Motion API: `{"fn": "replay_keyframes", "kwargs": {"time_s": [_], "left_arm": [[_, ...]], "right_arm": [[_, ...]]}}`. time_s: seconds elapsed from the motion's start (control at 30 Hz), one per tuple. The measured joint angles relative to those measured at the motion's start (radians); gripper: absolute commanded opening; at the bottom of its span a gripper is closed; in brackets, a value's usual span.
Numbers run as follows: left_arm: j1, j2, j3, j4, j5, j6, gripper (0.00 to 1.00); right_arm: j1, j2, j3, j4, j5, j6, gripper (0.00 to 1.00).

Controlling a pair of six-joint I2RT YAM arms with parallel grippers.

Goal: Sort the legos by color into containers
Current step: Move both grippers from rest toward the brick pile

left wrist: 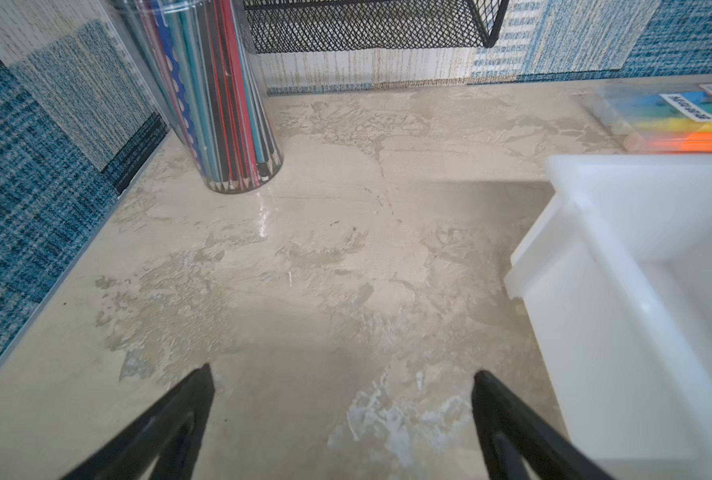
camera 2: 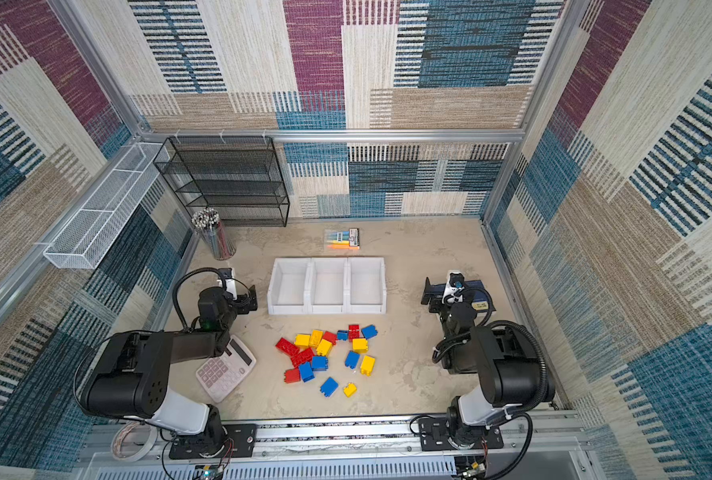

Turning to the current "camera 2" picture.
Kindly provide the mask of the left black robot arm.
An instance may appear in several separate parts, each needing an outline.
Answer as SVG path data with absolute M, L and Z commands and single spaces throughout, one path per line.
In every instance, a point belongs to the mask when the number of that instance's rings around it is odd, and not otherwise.
M 216 275 L 219 283 L 200 293 L 199 314 L 188 321 L 181 316 L 179 290 L 190 278 L 207 273 Z M 182 276 L 172 288 L 180 330 L 130 330 L 102 340 L 74 374 L 74 397 L 81 410 L 90 416 L 144 423 L 168 434 L 162 454 L 167 460 L 227 463 L 251 457 L 256 425 L 227 425 L 217 406 L 196 402 L 169 385 L 174 364 L 236 353 L 233 323 L 258 308 L 255 287 L 237 293 L 240 283 L 231 269 L 203 267 Z

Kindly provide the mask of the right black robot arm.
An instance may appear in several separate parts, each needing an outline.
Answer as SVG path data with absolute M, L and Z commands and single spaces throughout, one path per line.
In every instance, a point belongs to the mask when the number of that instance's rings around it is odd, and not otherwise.
M 451 271 L 444 284 L 426 279 L 421 304 L 438 316 L 443 333 L 432 362 L 450 374 L 475 375 L 478 384 L 453 398 L 443 420 L 423 420 L 420 435 L 432 441 L 431 449 L 500 448 L 502 425 L 554 396 L 541 347 L 523 325 L 495 320 L 490 292 L 460 271 Z

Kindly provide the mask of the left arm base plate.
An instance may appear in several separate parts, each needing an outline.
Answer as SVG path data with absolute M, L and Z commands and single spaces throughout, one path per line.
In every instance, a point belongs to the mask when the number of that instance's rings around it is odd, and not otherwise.
M 170 460 L 249 458 L 254 453 L 258 425 L 224 424 L 216 433 L 176 437 L 167 454 Z

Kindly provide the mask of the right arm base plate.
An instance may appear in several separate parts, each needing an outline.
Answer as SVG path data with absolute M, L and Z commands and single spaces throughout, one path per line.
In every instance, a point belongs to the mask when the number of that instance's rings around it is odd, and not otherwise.
M 504 441 L 499 430 L 471 427 L 452 433 L 445 418 L 417 415 L 409 421 L 410 432 L 419 438 L 423 452 L 453 450 L 502 449 Z

